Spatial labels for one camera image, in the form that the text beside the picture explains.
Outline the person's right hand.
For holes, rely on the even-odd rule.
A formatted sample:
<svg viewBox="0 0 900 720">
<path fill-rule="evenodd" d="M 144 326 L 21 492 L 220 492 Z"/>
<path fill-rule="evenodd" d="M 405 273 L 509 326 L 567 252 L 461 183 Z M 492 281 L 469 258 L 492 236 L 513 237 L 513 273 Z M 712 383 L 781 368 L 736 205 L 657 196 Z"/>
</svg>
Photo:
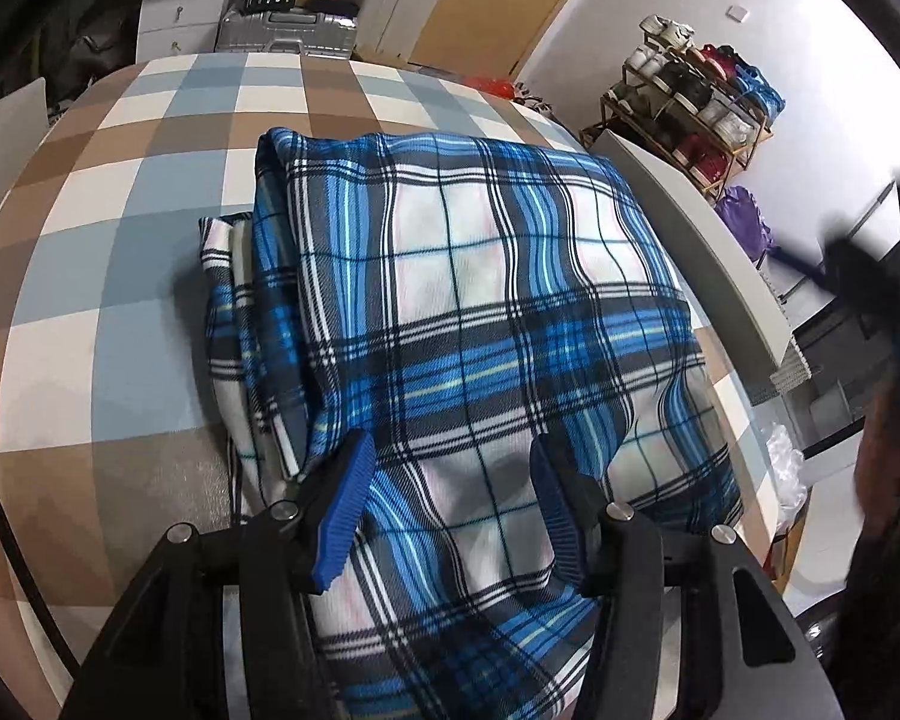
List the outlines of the person's right hand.
<svg viewBox="0 0 900 720">
<path fill-rule="evenodd" d="M 854 470 L 862 533 L 883 533 L 900 506 L 900 374 L 878 387 L 866 411 Z"/>
</svg>

